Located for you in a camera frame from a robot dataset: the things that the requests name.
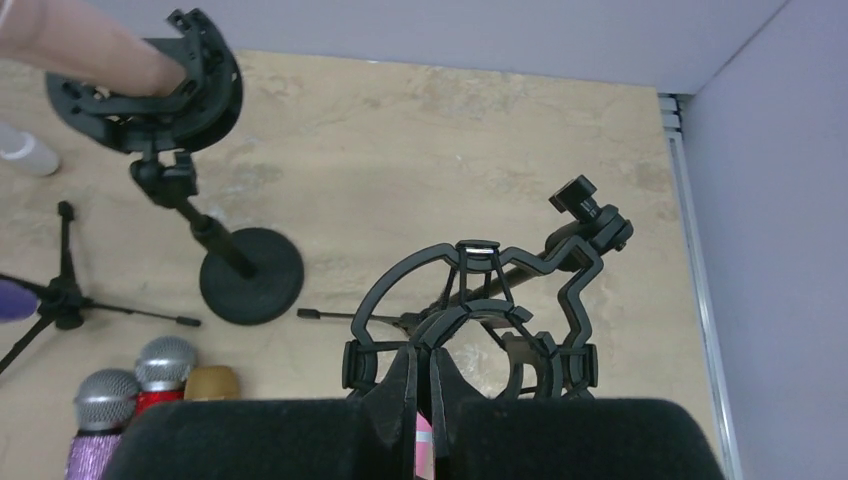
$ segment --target pink glitter microphone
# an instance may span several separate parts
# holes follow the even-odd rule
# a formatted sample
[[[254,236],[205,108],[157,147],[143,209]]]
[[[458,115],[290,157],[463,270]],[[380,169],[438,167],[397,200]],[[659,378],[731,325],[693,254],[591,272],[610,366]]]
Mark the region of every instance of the pink glitter microphone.
[[[65,480],[100,479],[132,419],[139,390],[135,375],[126,370],[100,370],[83,380],[74,399],[79,430]]]

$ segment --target white bottle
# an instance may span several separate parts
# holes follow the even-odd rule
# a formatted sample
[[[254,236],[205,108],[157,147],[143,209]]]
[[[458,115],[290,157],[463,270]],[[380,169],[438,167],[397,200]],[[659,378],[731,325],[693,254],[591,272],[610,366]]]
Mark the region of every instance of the white bottle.
[[[46,177],[59,169],[59,155],[31,133],[0,122],[0,158],[18,170]]]

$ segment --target tightening knob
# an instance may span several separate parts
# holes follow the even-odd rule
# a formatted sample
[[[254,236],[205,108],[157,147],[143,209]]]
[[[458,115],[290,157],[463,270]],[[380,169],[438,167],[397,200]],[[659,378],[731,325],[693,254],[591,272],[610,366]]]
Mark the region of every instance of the tightening knob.
[[[601,208],[592,198],[596,191],[592,182],[580,175],[559,189],[549,201],[559,213],[568,211],[581,223],[589,223],[601,214]]]

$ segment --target red microphone handle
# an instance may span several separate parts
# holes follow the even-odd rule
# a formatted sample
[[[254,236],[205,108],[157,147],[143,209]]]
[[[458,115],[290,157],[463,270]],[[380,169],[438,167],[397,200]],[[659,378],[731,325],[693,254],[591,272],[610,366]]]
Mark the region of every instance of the red microphone handle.
[[[141,412],[156,405],[157,403],[175,402],[182,400],[185,395],[185,390],[172,390],[167,392],[141,392],[138,396],[138,402],[135,405],[135,415],[138,416]]]

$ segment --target gold microphone head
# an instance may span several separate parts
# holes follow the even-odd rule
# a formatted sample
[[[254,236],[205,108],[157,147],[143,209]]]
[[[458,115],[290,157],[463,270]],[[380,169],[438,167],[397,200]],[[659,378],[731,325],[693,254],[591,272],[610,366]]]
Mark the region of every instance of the gold microphone head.
[[[236,400],[241,398],[238,377],[230,367],[196,367],[186,381],[185,399]]]

